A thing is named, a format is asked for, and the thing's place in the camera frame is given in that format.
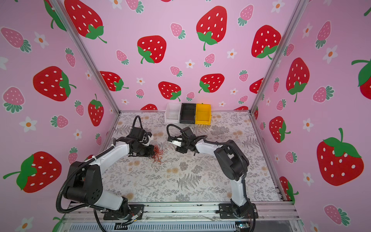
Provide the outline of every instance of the red strawberry print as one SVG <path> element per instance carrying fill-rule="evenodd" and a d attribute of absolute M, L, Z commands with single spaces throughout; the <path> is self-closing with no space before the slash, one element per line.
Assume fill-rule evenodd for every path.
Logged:
<path fill-rule="evenodd" d="M 296 163 L 296 161 L 298 160 L 296 153 L 290 151 L 286 153 L 285 158 L 290 164 Z"/>
<path fill-rule="evenodd" d="M 264 58 L 274 53 L 281 41 L 281 34 L 273 27 L 264 25 L 257 30 L 253 45 L 251 47 L 251 54 L 256 58 Z"/>
<path fill-rule="evenodd" d="M 53 127 L 64 128 L 68 125 L 68 119 L 63 115 L 54 116 L 50 123 Z"/>
<path fill-rule="evenodd" d="M 36 152 L 21 165 L 21 171 L 3 176 L 3 179 L 19 173 L 17 185 L 26 193 L 37 192 L 55 181 L 62 171 L 62 166 L 53 156 L 44 151 Z"/>
<path fill-rule="evenodd" d="M 260 86 L 262 85 L 262 82 L 263 82 L 263 78 L 252 83 L 250 85 L 250 92 L 257 94 L 257 92 L 260 89 Z"/>
<path fill-rule="evenodd" d="M 317 49 L 320 49 L 326 43 L 326 39 L 330 36 L 330 33 L 331 33 L 331 21 L 327 21 L 318 32 L 316 41 Z"/>
<path fill-rule="evenodd" d="M 227 10 L 222 6 L 216 6 L 207 12 L 198 21 L 196 32 L 198 38 L 204 42 L 204 51 L 206 43 L 213 45 L 220 42 L 227 30 Z"/>
<path fill-rule="evenodd" d="M 179 85 L 166 82 L 166 81 L 161 81 L 158 84 L 158 89 L 160 90 L 161 95 L 168 100 L 175 100 L 179 99 L 179 96 L 181 95 L 181 88 Z"/>
<path fill-rule="evenodd" d="M 65 0 L 65 8 L 77 32 L 89 39 L 99 38 L 103 35 L 103 22 L 101 17 L 90 7 L 79 0 Z"/>
<path fill-rule="evenodd" d="M 173 36 L 178 37 L 178 39 L 184 39 L 186 37 L 186 32 L 183 30 L 180 24 L 172 23 L 170 25 L 170 29 Z"/>
<path fill-rule="evenodd" d="M 278 87 L 279 87 L 279 78 L 276 77 L 275 83 L 273 84 L 273 92 L 277 92 Z"/>
<path fill-rule="evenodd" d="M 11 112 L 12 114 L 20 112 L 24 104 L 24 97 L 22 92 L 17 87 L 9 87 L 3 94 L 3 99 L 5 103 L 3 106 L 6 111 Z"/>
<path fill-rule="evenodd" d="M 343 129 L 339 128 L 341 140 L 328 138 L 317 147 L 319 170 L 323 179 L 339 186 L 357 178 L 363 172 L 363 161 L 355 147 L 343 143 Z"/>
<path fill-rule="evenodd" d="M 104 82 L 106 82 L 106 85 L 109 90 L 111 91 L 120 91 L 122 88 L 128 89 L 129 87 L 124 87 L 124 81 L 121 79 L 119 75 L 113 72 L 104 72 L 100 71 Z"/>
<path fill-rule="evenodd" d="M 215 61 L 215 54 L 211 53 L 205 57 L 204 66 L 208 68 L 212 65 L 212 63 L 214 63 L 214 61 Z"/>
<path fill-rule="evenodd" d="M 23 39 L 21 33 L 7 27 L 1 27 L 0 31 L 11 46 L 19 48 L 22 52 L 29 53 L 31 51 L 30 43 L 28 40 Z"/>
<path fill-rule="evenodd" d="M 324 211 L 325 214 L 336 224 L 343 224 L 344 226 L 350 225 L 350 218 L 342 209 L 336 208 L 334 205 L 326 205 Z"/>
<path fill-rule="evenodd" d="M 147 104 L 143 106 L 140 110 L 157 110 L 157 107 L 154 104 Z"/>
<path fill-rule="evenodd" d="M 277 103 L 276 109 L 281 111 L 285 107 L 286 107 L 286 100 L 285 99 L 279 100 Z"/>
<path fill-rule="evenodd" d="M 170 71 L 171 71 L 171 74 L 177 77 L 180 77 L 183 75 L 182 71 L 178 67 L 175 67 L 175 66 L 171 66 Z"/>
<path fill-rule="evenodd" d="M 66 74 L 56 66 L 50 66 L 33 77 L 33 87 L 44 96 L 55 101 L 65 101 L 71 93 Z"/>
<path fill-rule="evenodd" d="M 76 64 L 76 59 L 73 56 L 73 52 L 70 48 L 66 48 L 66 60 L 70 64 L 71 67 L 74 67 Z"/>
<path fill-rule="evenodd" d="M 335 90 L 331 86 L 320 87 L 314 94 L 313 94 L 313 101 L 323 103 L 325 100 L 330 100 L 334 96 Z"/>
<path fill-rule="evenodd" d="M 287 180 L 286 177 L 281 176 L 279 178 L 279 180 L 280 180 L 280 183 L 282 185 L 282 188 L 283 188 L 283 191 L 284 191 L 284 193 L 286 195 L 287 200 L 291 200 L 292 203 L 295 204 L 295 197 L 294 197 L 294 195 L 298 195 L 299 192 L 296 191 L 296 193 L 294 193 L 293 188 L 292 188 L 290 182 Z"/>
<path fill-rule="evenodd" d="M 139 0 L 126 0 L 126 3 L 128 4 L 129 8 L 131 10 L 135 10 L 137 14 L 141 14 L 144 11 L 144 6 Z"/>
<path fill-rule="evenodd" d="M 254 116 L 255 116 L 255 120 L 257 119 L 257 116 L 259 115 L 259 110 L 258 108 L 256 107 L 256 110 L 254 112 Z"/>
<path fill-rule="evenodd" d="M 94 95 L 95 99 L 93 99 L 88 105 L 88 113 L 93 126 L 97 127 L 102 121 L 104 108 L 102 103 L 98 101 L 96 94 Z"/>
<path fill-rule="evenodd" d="M 240 106 L 238 107 L 237 109 L 234 109 L 234 110 L 248 110 L 249 108 L 247 106 Z"/>
<path fill-rule="evenodd" d="M 194 92 L 189 92 L 186 99 L 187 101 L 192 101 L 194 99 Z"/>
<path fill-rule="evenodd" d="M 200 80 L 200 91 L 203 90 L 206 93 L 213 93 L 217 91 L 224 82 L 224 76 L 220 73 L 207 74 L 201 77 Z"/>
<path fill-rule="evenodd" d="M 239 79 L 240 79 L 242 82 L 247 81 L 248 77 L 249 77 L 249 75 L 248 75 L 248 73 L 247 73 L 246 70 L 242 70 L 242 71 L 240 72 Z"/>
<path fill-rule="evenodd" d="M 252 4 L 248 5 L 243 10 L 241 10 L 240 17 L 238 18 L 238 25 L 240 27 L 243 27 L 245 24 L 247 24 L 247 22 L 253 16 L 253 11 L 254 11 L 254 5 Z"/>
<path fill-rule="evenodd" d="M 97 143 L 99 146 L 102 145 L 102 136 L 101 136 L 101 134 L 97 133 L 97 134 L 95 135 L 95 139 L 96 139 L 96 143 Z"/>
<path fill-rule="evenodd" d="M 72 147 L 69 154 L 68 154 L 68 162 L 73 164 L 77 160 L 77 148 Z"/>
<path fill-rule="evenodd" d="M 84 106 L 81 105 L 81 102 L 79 100 L 75 101 L 75 107 L 76 107 L 76 113 L 80 116 L 84 115 Z"/>
<path fill-rule="evenodd" d="M 129 60 L 128 60 L 128 57 L 125 55 L 125 53 L 123 53 L 122 51 L 120 50 L 116 50 L 116 57 L 119 61 L 121 61 L 121 63 L 123 65 L 128 65 L 129 64 Z"/>
<path fill-rule="evenodd" d="M 166 51 L 166 41 L 159 35 L 146 36 L 138 40 L 138 52 L 149 63 L 160 63 Z"/>
<path fill-rule="evenodd" d="M 371 60 L 355 60 L 352 65 L 356 63 L 367 63 L 358 74 L 358 86 L 361 94 L 368 99 L 371 99 Z"/>
<path fill-rule="evenodd" d="M 261 129 L 261 130 L 264 130 L 264 129 L 265 129 L 265 122 L 261 122 L 261 123 L 260 123 L 260 129 Z"/>
<path fill-rule="evenodd" d="M 247 101 L 247 98 L 248 98 L 247 95 L 241 97 L 240 100 L 238 101 L 238 104 L 244 104 Z"/>
<path fill-rule="evenodd" d="M 291 134 L 291 131 L 286 132 L 286 123 L 281 116 L 277 116 L 269 122 L 269 131 L 277 143 L 281 143 L 285 139 L 285 134 Z"/>
<path fill-rule="evenodd" d="M 142 89 L 138 89 L 135 93 L 139 99 L 144 97 L 144 91 Z"/>
<path fill-rule="evenodd" d="M 294 51 L 294 45 L 290 43 L 288 46 L 286 46 L 285 50 L 283 51 L 283 55 L 289 56 L 292 51 Z"/>
<path fill-rule="evenodd" d="M 61 22 L 60 18 L 58 17 L 57 13 L 55 12 L 55 10 L 53 10 L 53 7 L 52 7 L 52 5 L 50 4 L 50 1 L 49 1 L 49 0 L 44 0 L 44 5 L 45 5 L 45 9 L 46 9 L 46 11 L 48 12 L 48 14 L 53 18 L 53 19 L 52 19 L 52 22 L 51 22 L 51 24 L 50 24 L 50 27 L 51 27 L 52 29 L 54 29 L 54 28 L 53 28 L 53 23 L 54 23 L 54 21 L 55 21 L 55 23 L 57 24 L 57 26 L 58 26 L 59 28 L 61 28 L 61 29 L 64 30 L 64 31 L 67 31 L 66 28 L 65 28 L 65 26 L 64 26 L 63 23 Z"/>
<path fill-rule="evenodd" d="M 298 93 L 303 91 L 309 81 L 309 69 L 301 58 L 296 58 L 292 63 L 289 74 L 286 79 L 286 89 L 291 95 L 296 95 L 294 102 L 298 97 Z"/>

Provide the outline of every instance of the green strawberry leaf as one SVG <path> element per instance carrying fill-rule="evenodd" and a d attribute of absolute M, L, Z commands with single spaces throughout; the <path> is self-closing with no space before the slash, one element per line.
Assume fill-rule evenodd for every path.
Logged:
<path fill-rule="evenodd" d="M 342 143 L 342 148 L 344 149 L 344 152 L 350 155 L 351 157 L 355 158 L 361 158 L 361 156 L 358 154 L 357 150 L 355 147 L 349 143 Z"/>
<path fill-rule="evenodd" d="M 341 142 L 337 138 L 334 138 L 334 137 L 325 139 L 324 142 L 325 142 L 325 144 L 327 144 L 330 147 L 340 147 L 341 146 Z"/>

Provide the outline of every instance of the pink wall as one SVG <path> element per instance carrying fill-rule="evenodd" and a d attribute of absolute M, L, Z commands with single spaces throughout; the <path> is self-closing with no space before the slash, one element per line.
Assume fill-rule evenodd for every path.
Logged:
<path fill-rule="evenodd" d="M 267 55 L 274 56 L 274 50 L 269 50 L 279 43 L 279 34 L 284 33 L 297 3 L 296 0 L 284 0 L 284 3 L 279 1 L 280 3 L 275 2 L 274 5 L 273 1 L 260 0 L 143 0 L 140 3 L 118 0 L 118 4 L 113 0 L 82 2 L 80 4 L 77 0 L 65 0 L 65 7 L 98 69 L 111 72 L 110 74 L 123 80 L 123 87 L 126 88 L 111 92 L 123 110 L 139 110 L 147 104 L 154 104 L 159 110 L 164 110 L 168 102 L 187 102 L 187 97 L 192 99 L 192 103 L 211 104 L 213 109 L 250 107 L 256 97 L 256 93 L 250 91 L 250 86 L 253 88 L 255 82 L 260 85 L 260 79 L 264 77 L 270 64 Z M 202 18 L 210 10 L 210 19 L 208 16 Z M 242 19 L 246 19 L 247 24 L 242 22 Z M 94 26 L 92 31 L 88 28 L 90 23 Z M 203 41 L 198 37 L 196 28 Z M 203 35 L 206 31 L 213 33 L 210 40 Z M 254 39 L 256 33 L 259 45 Z M 157 37 L 143 39 L 147 36 Z M 147 46 L 157 41 L 161 43 Z M 149 59 L 143 59 L 138 52 L 138 44 L 144 56 L 145 51 L 150 51 L 148 56 L 152 53 Z M 255 58 L 264 50 L 261 45 L 264 48 L 269 45 L 269 48 L 261 55 L 263 58 Z M 119 58 L 116 56 L 117 50 L 120 51 Z M 204 66 L 206 60 L 211 66 Z M 247 71 L 248 78 L 244 73 L 240 77 L 242 70 Z M 211 75 L 206 76 L 206 84 L 209 81 L 214 82 L 213 76 L 219 77 L 219 80 L 224 79 L 221 85 L 216 82 L 210 87 L 203 86 L 210 93 L 204 92 L 200 87 L 201 77 L 208 74 Z M 112 79 L 107 82 L 109 87 L 116 90 Z M 161 82 L 172 83 L 172 87 L 181 89 L 180 95 L 177 89 L 171 88 L 167 83 L 164 91 L 160 92 L 158 85 Z M 168 88 L 169 93 L 176 92 L 174 100 L 169 99 L 172 95 L 168 94 Z"/>
<path fill-rule="evenodd" d="M 290 40 L 293 51 L 282 56 L 259 104 L 261 134 L 306 231 L 369 231 L 371 73 L 370 63 L 352 61 L 371 58 L 371 15 L 364 16 L 370 7 L 310 2 Z M 293 88 L 294 81 L 301 85 Z M 359 81 L 365 84 L 358 87 Z M 284 140 L 281 120 L 291 132 Z"/>
<path fill-rule="evenodd" d="M 43 1 L 6 1 L 0 8 L 0 22 L 0 27 L 13 29 L 2 28 L 0 35 L 0 93 L 6 106 L 0 110 L 1 176 L 22 170 L 0 181 L 1 207 L 6 209 L 1 214 L 1 231 L 17 228 L 20 231 L 22 227 L 27 231 L 52 231 L 59 221 L 53 217 L 62 217 L 55 209 L 55 200 L 69 161 L 76 158 L 82 161 L 101 149 L 96 134 L 105 140 L 114 114 L 110 114 L 111 107 L 94 78 L 87 79 L 88 67 L 68 33 L 58 27 L 59 22 L 54 21 L 54 29 L 51 28 L 52 17 Z M 30 47 L 31 51 L 22 52 L 20 46 Z M 73 51 L 69 59 L 74 67 L 66 60 L 66 48 Z M 34 78 L 51 66 L 58 68 L 50 68 Z M 61 70 L 69 83 L 77 87 L 71 87 L 68 98 L 66 88 L 59 85 Z M 65 77 L 63 81 L 61 86 L 67 87 Z M 94 94 L 104 108 L 99 126 L 94 126 L 88 116 Z M 76 100 L 82 103 L 82 116 L 81 106 L 80 114 L 76 111 Z M 50 121 L 59 115 L 68 124 L 61 120 L 54 127 Z M 78 138 L 76 130 L 82 132 Z M 77 148 L 77 155 L 70 155 L 73 147 Z"/>

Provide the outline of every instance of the table surface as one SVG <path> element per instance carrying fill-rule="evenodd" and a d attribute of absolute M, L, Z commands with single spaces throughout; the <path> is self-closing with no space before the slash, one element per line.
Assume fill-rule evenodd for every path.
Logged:
<path fill-rule="evenodd" d="M 144 157 L 124 157 L 103 175 L 103 188 L 128 198 L 129 202 L 225 202 L 232 196 L 230 180 L 214 156 L 193 152 L 181 154 L 167 142 L 164 112 L 122 112 L 113 138 L 127 136 L 134 117 L 139 115 L 143 128 L 152 132 L 151 144 L 163 150 L 161 162 Z M 247 112 L 212 112 L 211 125 L 189 126 L 195 135 L 210 141 L 235 141 L 250 165 L 246 192 L 251 201 L 278 201 L 273 180 Z M 170 134 L 180 135 L 170 127 Z"/>

